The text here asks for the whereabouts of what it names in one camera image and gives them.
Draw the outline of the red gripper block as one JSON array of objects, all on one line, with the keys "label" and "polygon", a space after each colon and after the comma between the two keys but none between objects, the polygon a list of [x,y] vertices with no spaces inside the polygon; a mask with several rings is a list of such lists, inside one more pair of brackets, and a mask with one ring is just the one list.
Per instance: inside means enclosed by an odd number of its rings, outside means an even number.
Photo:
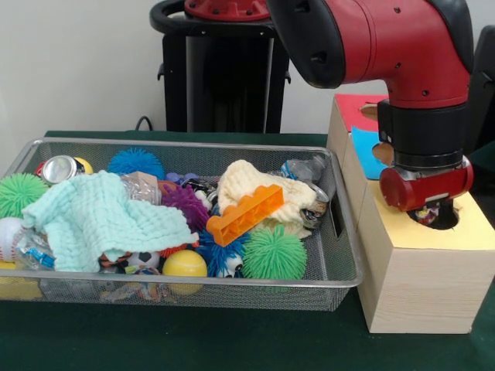
[{"label": "red gripper block", "polygon": [[459,166],[445,170],[411,172],[399,167],[386,168],[380,174],[379,186],[385,202],[402,212],[442,202],[439,222],[455,224],[453,199],[468,192],[473,179],[473,167],[464,156]]}]

